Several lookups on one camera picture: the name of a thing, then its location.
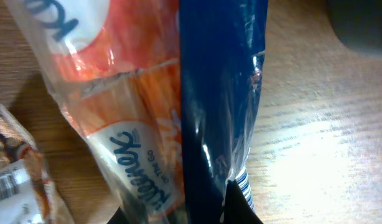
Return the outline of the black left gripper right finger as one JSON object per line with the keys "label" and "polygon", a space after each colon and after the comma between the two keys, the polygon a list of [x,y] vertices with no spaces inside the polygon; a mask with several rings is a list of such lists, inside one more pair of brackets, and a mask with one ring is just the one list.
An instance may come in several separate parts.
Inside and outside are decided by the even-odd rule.
{"label": "black left gripper right finger", "polygon": [[226,186],[224,224],[263,224],[249,207],[236,181]]}

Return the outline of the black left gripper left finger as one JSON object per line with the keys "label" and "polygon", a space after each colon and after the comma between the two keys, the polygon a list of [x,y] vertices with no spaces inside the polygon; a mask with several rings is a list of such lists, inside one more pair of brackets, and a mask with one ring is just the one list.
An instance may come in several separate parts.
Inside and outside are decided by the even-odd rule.
{"label": "black left gripper left finger", "polygon": [[108,220],[107,224],[129,224],[128,219],[119,207],[115,214]]}

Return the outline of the brown beige snack bag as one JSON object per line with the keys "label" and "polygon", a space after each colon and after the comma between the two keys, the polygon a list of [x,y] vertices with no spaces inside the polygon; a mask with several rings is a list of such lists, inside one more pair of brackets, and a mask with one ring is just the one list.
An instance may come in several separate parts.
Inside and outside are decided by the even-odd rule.
{"label": "brown beige snack bag", "polygon": [[0,224],[74,224],[33,136],[0,104]]}

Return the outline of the Kleenex tissue pack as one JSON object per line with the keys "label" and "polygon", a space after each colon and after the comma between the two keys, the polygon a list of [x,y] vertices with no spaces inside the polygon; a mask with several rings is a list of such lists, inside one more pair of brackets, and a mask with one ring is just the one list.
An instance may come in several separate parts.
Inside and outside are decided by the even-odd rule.
{"label": "Kleenex tissue pack", "polygon": [[267,0],[12,0],[129,223],[223,223],[261,93]]}

